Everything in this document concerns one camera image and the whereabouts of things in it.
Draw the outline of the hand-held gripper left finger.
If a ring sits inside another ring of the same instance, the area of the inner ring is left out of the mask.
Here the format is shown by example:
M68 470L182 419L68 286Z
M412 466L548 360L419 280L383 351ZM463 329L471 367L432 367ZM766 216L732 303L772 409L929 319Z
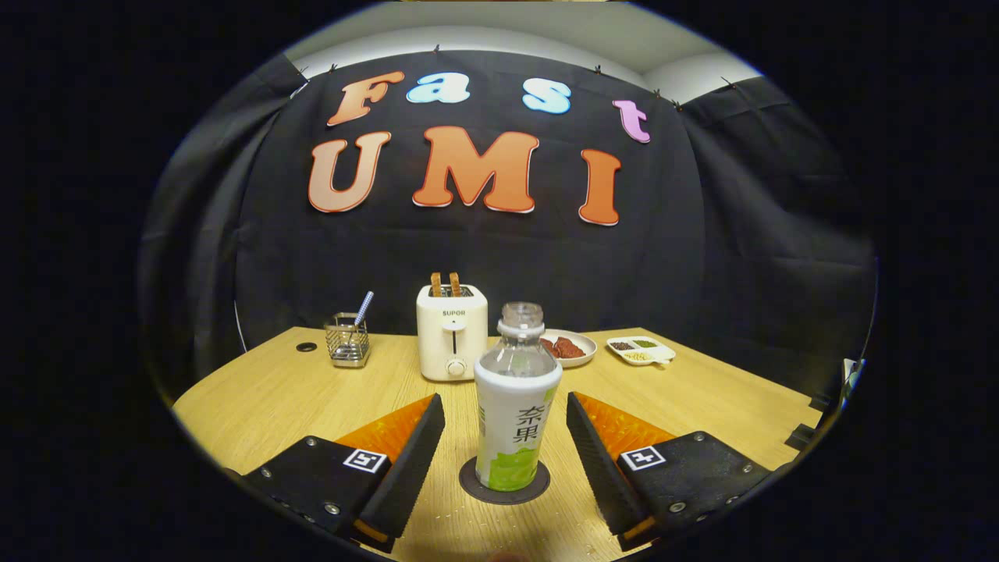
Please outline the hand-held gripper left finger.
M389 553L445 429L439 394L336 440L306 436L242 480L322 532Z

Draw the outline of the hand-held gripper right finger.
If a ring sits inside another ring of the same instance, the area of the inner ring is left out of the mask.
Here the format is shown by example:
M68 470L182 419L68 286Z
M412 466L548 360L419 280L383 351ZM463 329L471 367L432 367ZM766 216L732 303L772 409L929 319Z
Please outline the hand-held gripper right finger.
M567 427L623 551L692 534L772 474L707 432L674 436L579 392L567 395Z

